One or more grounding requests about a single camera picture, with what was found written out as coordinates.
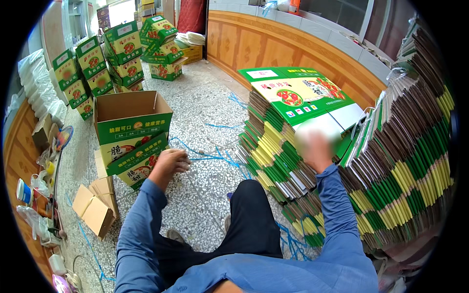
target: tape roll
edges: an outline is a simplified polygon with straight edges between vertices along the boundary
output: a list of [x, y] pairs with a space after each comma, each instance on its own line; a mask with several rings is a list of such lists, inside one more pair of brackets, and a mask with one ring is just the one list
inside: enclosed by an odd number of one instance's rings
[[54, 165], [54, 163], [52, 163], [52, 162], [50, 162], [50, 161], [47, 162], [47, 165], [46, 165], [45, 170], [47, 171], [47, 173], [48, 173], [49, 175], [52, 175], [52, 174], [54, 173], [54, 170], [55, 170], [55, 165]]

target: yellow plastic crate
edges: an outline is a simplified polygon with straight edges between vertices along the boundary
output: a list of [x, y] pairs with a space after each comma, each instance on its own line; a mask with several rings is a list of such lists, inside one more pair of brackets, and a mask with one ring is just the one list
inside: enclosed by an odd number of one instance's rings
[[190, 47], [182, 51], [184, 52], [184, 57], [189, 58], [182, 63], [183, 65], [202, 60], [202, 46]]

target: black pants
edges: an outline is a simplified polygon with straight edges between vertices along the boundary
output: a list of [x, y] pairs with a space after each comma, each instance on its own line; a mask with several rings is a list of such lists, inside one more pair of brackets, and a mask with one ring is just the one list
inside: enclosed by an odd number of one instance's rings
[[242, 181], [231, 197], [230, 210], [230, 228], [221, 245], [213, 252], [196, 252], [189, 244], [163, 236], [155, 240], [156, 257], [167, 288], [191, 266], [221, 255], [250, 253], [282, 258], [280, 230], [259, 182]]

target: person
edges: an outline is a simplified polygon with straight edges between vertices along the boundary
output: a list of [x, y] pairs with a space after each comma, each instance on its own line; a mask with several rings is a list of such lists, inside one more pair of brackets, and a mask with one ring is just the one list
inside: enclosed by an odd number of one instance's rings
[[175, 230], [161, 236], [165, 189], [190, 164], [186, 152], [169, 149], [161, 152], [122, 225], [115, 292], [377, 292], [378, 277], [363, 252], [330, 147], [321, 135], [313, 135], [308, 146], [303, 159], [317, 172], [326, 232], [314, 261], [282, 258], [279, 227], [255, 180], [242, 181], [233, 193], [231, 224], [215, 251], [193, 251]]

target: wooden wall panel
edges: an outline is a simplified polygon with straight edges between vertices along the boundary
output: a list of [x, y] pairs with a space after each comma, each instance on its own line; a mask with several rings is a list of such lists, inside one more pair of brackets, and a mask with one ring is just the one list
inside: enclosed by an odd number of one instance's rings
[[40, 171], [39, 165], [36, 164], [36, 158], [40, 155], [40, 152], [36, 149], [31, 137], [37, 122], [38, 120], [34, 117], [31, 106], [25, 100], [18, 109], [5, 138], [3, 168], [8, 197], [11, 208], [14, 211], [18, 229], [26, 243], [26, 247], [36, 261], [36, 265], [44, 277], [52, 283], [52, 270], [49, 267], [48, 261], [51, 255], [50, 250], [41, 246], [39, 239], [34, 240], [32, 238], [31, 227], [16, 212], [16, 206], [22, 205], [16, 198], [18, 179], [21, 178], [27, 184], [30, 184], [31, 175]]
[[210, 10], [207, 43], [207, 59], [248, 89], [250, 84], [237, 70], [269, 66], [314, 68], [362, 109], [374, 106], [386, 88], [367, 68], [333, 45], [262, 17]]

